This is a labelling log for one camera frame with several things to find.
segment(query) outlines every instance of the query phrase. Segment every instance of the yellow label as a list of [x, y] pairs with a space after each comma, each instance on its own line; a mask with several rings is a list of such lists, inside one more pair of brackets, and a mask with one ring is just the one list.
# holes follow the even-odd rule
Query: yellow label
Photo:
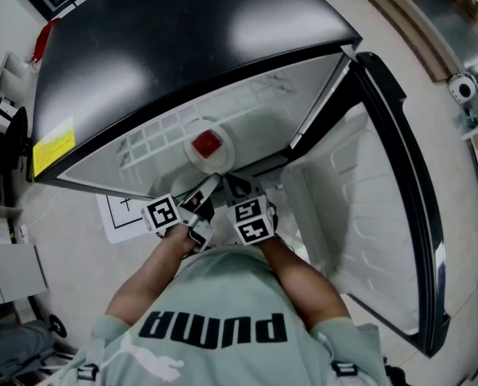
[[64, 156], [75, 145], [75, 132], [72, 127], [72, 117], [70, 117], [33, 146], [33, 171], [35, 176]]

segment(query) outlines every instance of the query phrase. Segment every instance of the white marker cube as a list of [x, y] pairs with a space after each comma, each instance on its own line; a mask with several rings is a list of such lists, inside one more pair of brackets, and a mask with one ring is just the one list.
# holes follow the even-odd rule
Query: white marker cube
[[273, 215], [265, 195], [229, 207], [227, 216], [244, 245], [274, 235]]
[[160, 232], [182, 222], [171, 195], [151, 200], [141, 210], [141, 214], [151, 232]]

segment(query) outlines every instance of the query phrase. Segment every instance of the red object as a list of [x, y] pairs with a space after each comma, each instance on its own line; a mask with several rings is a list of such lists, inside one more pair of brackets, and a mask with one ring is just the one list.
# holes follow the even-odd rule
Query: red object
[[35, 43], [35, 51], [33, 52], [33, 57], [31, 58], [31, 61], [33, 63], [37, 63], [43, 58], [44, 50], [46, 50], [47, 38], [52, 31], [53, 25], [59, 21], [60, 19], [56, 18], [55, 20], [48, 22], [48, 24], [44, 26], [41, 30], [39, 37], [37, 38], [37, 43]]
[[211, 130], [207, 130], [192, 141], [192, 146], [203, 158], [208, 158], [221, 147], [221, 140]]

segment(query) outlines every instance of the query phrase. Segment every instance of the person's right arm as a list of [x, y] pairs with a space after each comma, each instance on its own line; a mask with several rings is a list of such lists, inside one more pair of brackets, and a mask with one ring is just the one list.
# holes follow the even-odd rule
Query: person's right arm
[[349, 318], [348, 309], [333, 284], [296, 256], [277, 237], [258, 247], [308, 330], [331, 318]]

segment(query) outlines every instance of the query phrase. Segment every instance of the person's left hand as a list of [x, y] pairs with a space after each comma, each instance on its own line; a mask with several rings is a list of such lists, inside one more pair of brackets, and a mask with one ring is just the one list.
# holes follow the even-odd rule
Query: person's left hand
[[169, 240], [185, 256], [194, 249], [196, 242], [189, 236], [189, 228], [177, 224], [166, 231], [165, 240]]

